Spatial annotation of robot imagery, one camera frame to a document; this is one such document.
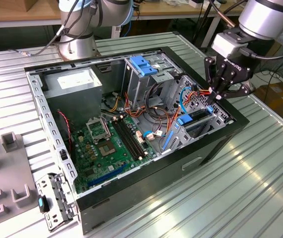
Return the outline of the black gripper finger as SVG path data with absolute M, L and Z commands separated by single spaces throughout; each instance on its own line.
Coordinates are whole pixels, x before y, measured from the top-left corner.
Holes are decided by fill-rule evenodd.
M 250 95 L 255 87 L 249 83 L 249 75 L 239 73 L 218 73 L 216 75 L 216 99 L 230 99 Z
M 217 100 L 217 95 L 221 92 L 221 84 L 225 73 L 225 64 L 217 64 L 215 58 L 206 57 L 204 59 L 206 82 L 209 84 L 210 96 L 207 103 L 212 105 Z

